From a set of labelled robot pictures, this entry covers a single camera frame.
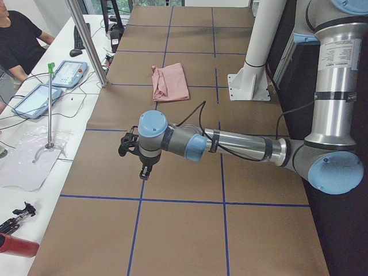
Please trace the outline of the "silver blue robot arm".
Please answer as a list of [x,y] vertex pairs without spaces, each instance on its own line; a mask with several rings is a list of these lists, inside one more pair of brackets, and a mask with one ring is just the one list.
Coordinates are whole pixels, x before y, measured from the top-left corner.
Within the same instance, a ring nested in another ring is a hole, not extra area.
[[366,33],[366,1],[298,1],[294,41],[320,47],[310,134],[296,140],[224,132],[172,124],[163,113],[150,110],[140,116],[133,137],[133,151],[142,163],[140,178],[148,179],[162,151],[192,161],[200,160],[204,152],[221,152],[250,162],[273,162],[327,194],[354,189],[364,175],[350,130]]

